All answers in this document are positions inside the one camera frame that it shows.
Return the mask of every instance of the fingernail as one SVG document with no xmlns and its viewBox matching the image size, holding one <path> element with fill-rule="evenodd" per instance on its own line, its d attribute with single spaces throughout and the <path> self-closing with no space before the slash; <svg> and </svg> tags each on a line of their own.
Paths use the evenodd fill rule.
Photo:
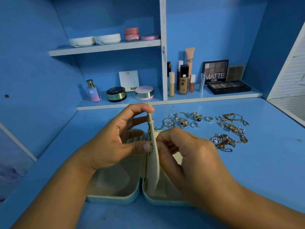
<svg viewBox="0 0 305 229">
<path fill-rule="evenodd" d="M 145 152 L 151 152 L 151 146 L 150 146 L 150 142 L 146 142 L 144 145 L 143 145 L 143 149 Z"/>
</svg>

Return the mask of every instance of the desk surface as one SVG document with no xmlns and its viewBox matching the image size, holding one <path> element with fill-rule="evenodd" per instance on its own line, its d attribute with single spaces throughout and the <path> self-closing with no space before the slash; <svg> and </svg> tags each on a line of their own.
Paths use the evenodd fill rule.
<svg viewBox="0 0 305 229">
<path fill-rule="evenodd" d="M 262 98 L 155 106 L 155 126 L 177 112 L 204 116 L 237 113 L 250 123 L 242 126 L 249 139 L 232 153 L 219 151 L 233 177 L 247 188 L 290 208 L 305 212 L 305 129 Z M 0 206 L 0 228 L 8 229 L 28 207 L 55 170 L 79 146 L 92 138 L 122 109 L 78 111 L 48 147 L 22 184 Z M 203 138 L 225 133 L 214 120 L 185 130 Z M 147 124 L 139 126 L 147 130 Z M 153 206 L 142 194 L 129 205 L 85 203 L 77 228 L 225 228 L 195 208 Z"/>
</svg>

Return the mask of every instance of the jewelry box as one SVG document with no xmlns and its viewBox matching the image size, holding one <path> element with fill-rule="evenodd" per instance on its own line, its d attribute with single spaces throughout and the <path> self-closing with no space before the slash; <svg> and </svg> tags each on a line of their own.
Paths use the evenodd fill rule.
<svg viewBox="0 0 305 229">
<path fill-rule="evenodd" d="M 159 165 L 156 137 L 160 130 L 154 127 L 151 114 L 148 114 L 148 133 L 129 139 L 124 143 L 150 140 L 150 153 L 129 156 L 118 164 L 98 170 L 88 186 L 87 201 L 112 204 L 129 204 L 143 191 L 145 199 L 154 205 L 189 206 L 188 201 L 172 184 Z M 178 152 L 174 158 L 181 164 Z"/>
</svg>

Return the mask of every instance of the pink jar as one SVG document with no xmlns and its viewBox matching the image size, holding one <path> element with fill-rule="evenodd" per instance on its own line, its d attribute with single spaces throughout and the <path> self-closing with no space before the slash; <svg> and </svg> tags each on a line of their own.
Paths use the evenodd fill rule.
<svg viewBox="0 0 305 229">
<path fill-rule="evenodd" d="M 139 28 L 124 29 L 126 41 L 137 41 L 140 39 Z"/>
</svg>

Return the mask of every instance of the primer tube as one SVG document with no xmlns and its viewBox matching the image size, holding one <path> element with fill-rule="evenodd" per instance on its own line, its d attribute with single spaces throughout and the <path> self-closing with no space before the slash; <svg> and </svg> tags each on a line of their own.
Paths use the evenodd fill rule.
<svg viewBox="0 0 305 229">
<path fill-rule="evenodd" d="M 192 65 L 193 65 L 193 57 L 194 57 L 195 47 L 186 48 L 186 64 L 189 66 L 189 75 L 192 74 Z"/>
</svg>

